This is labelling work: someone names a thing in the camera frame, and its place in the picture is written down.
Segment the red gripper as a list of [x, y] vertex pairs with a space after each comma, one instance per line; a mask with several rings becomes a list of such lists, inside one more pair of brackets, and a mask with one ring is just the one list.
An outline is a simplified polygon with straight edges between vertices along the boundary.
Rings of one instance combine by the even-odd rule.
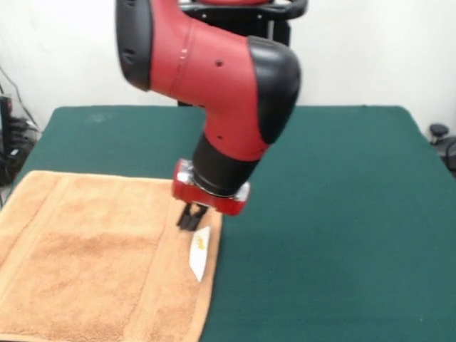
[[[193, 164], [190, 160], [179, 159], [175, 166], [172, 181], [172, 196], [183, 202], [186, 202], [177, 226], [180, 229], [189, 229], [195, 231], [203, 217], [207, 213], [206, 207], [216, 209], [218, 212], [237, 216], [245, 207], [251, 185], [245, 182], [237, 193], [231, 197], [220, 197], [211, 194], [196, 185], [193, 178]], [[190, 203], [202, 204], [193, 206]]]

